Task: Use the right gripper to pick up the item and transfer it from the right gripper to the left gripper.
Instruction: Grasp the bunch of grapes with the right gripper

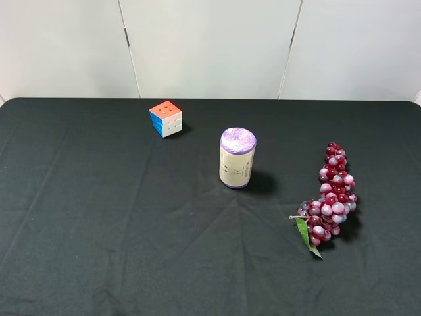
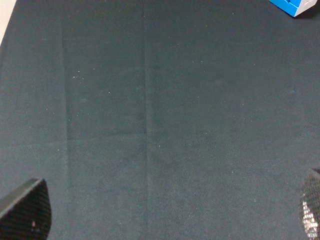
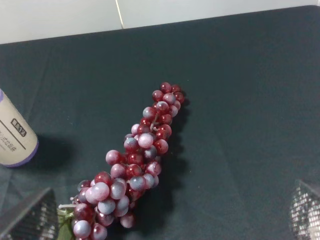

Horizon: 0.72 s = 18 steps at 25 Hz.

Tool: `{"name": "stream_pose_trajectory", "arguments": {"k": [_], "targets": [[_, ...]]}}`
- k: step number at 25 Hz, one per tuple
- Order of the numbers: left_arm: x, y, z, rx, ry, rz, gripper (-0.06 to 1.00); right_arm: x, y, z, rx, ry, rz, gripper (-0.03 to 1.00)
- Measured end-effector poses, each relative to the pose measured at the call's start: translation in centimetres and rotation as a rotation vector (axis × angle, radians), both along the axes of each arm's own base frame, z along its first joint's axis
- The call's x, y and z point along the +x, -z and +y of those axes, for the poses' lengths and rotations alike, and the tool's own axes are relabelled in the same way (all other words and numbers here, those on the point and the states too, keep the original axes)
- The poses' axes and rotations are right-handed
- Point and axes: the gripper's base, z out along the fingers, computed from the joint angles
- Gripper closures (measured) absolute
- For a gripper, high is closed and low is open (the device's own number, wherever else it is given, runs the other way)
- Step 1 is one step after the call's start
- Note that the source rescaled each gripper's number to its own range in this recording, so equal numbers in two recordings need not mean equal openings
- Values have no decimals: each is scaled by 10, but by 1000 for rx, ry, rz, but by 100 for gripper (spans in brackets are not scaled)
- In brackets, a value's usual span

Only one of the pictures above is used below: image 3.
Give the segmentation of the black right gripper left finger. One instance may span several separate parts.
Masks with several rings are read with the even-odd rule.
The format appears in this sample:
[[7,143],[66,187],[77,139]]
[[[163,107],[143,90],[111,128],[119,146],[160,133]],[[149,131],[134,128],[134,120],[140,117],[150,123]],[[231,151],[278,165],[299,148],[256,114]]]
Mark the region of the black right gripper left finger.
[[56,240],[58,235],[57,202],[51,188],[32,193],[0,217],[2,240]]

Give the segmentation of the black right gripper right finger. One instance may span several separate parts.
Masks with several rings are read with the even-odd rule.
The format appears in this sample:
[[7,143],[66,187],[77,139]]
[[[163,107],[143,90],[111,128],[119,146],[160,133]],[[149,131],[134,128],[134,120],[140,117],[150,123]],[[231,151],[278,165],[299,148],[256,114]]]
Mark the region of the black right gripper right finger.
[[320,186],[298,180],[289,211],[290,228],[296,240],[320,238]]

